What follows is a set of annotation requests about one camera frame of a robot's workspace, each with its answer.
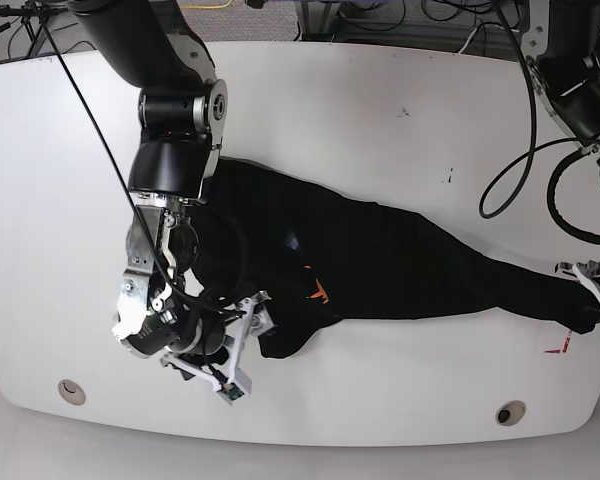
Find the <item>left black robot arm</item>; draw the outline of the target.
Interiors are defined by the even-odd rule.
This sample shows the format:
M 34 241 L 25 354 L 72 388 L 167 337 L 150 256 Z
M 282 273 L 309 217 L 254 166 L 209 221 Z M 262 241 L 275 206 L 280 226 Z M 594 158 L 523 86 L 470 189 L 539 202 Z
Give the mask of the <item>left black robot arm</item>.
M 519 157 L 522 175 L 530 173 L 537 142 L 537 106 L 565 133 L 577 149 L 555 167 L 546 190 L 548 213 L 570 237 L 600 246 L 600 234 L 572 225 L 556 205 L 558 183 L 566 170 L 591 153 L 598 154 L 600 178 L 600 1 L 527 1 L 520 31 L 513 32 L 501 4 L 491 8 L 509 38 L 521 67 L 529 97 L 530 140 Z

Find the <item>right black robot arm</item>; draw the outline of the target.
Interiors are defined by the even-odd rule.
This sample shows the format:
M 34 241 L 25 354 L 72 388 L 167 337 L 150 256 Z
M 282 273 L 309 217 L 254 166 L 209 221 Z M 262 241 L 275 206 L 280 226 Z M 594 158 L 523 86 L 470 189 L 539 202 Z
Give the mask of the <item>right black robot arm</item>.
M 120 180 L 133 220 L 113 335 L 234 401 L 251 390 L 239 366 L 246 339 L 273 326 L 268 294 L 239 278 L 193 296 L 185 279 L 201 248 L 193 220 L 207 207 L 220 158 L 227 86 L 174 1 L 69 1 L 66 9 L 140 91 L 140 143 Z

